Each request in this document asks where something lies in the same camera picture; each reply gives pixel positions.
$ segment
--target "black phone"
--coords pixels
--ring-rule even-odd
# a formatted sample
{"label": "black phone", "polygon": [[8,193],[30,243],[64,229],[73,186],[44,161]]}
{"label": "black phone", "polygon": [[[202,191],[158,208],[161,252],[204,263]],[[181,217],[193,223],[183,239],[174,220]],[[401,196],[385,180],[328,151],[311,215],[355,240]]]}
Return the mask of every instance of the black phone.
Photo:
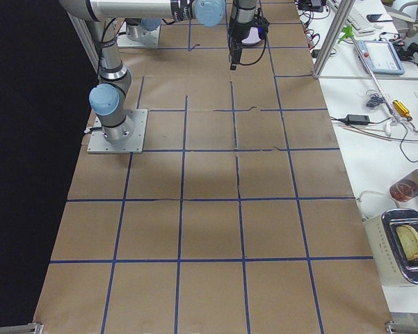
{"label": "black phone", "polygon": [[370,22],[391,22],[392,17],[390,14],[369,14],[367,19]]}

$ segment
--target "black power brick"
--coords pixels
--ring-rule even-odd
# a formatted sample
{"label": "black power brick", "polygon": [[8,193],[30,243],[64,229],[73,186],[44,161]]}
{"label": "black power brick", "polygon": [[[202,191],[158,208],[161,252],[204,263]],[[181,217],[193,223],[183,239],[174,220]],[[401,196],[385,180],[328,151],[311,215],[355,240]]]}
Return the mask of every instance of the black power brick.
{"label": "black power brick", "polygon": [[371,123],[369,116],[366,115],[347,115],[345,118],[338,120],[346,125],[368,125]]}

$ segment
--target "blue joint cap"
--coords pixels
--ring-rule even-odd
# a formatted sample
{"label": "blue joint cap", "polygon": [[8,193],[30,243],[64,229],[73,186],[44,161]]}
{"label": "blue joint cap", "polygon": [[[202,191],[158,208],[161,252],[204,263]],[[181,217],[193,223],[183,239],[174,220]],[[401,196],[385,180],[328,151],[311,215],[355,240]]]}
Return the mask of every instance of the blue joint cap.
{"label": "blue joint cap", "polygon": [[140,21],[140,25],[146,30],[146,31],[154,31],[158,29],[158,26],[161,25],[161,19],[142,19]]}
{"label": "blue joint cap", "polygon": [[225,14],[225,0],[197,0],[195,16],[205,26],[215,26],[221,22]]}
{"label": "blue joint cap", "polygon": [[90,92],[89,99],[91,107],[99,116],[110,115],[119,105],[119,94],[116,88],[107,83],[94,87]]}

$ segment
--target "tablet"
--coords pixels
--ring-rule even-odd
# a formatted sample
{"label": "tablet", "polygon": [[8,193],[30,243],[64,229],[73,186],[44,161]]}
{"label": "tablet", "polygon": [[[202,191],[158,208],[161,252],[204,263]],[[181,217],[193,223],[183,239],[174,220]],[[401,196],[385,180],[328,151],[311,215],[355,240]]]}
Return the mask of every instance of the tablet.
{"label": "tablet", "polygon": [[369,68],[378,74],[401,75],[405,69],[391,42],[385,40],[358,40],[357,46],[368,53],[365,58]]}

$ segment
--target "metal base plate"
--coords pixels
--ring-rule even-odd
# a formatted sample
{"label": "metal base plate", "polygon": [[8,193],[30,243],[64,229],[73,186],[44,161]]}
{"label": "metal base plate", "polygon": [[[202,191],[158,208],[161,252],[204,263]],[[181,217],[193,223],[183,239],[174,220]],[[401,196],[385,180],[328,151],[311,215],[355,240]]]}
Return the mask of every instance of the metal base plate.
{"label": "metal base plate", "polygon": [[[120,28],[121,32],[127,32],[126,24]],[[118,36],[118,47],[120,49],[157,49],[159,44],[159,33],[161,32],[161,26],[158,26],[156,30],[150,32],[149,38],[141,41],[130,40],[127,35]]]}
{"label": "metal base plate", "polygon": [[[114,154],[114,153],[142,153],[144,147],[145,128],[147,126],[147,109],[126,110],[127,116],[134,121],[134,132],[124,142],[112,144],[108,142],[101,131],[93,131],[88,144],[90,154]],[[99,118],[93,127],[100,127]]]}

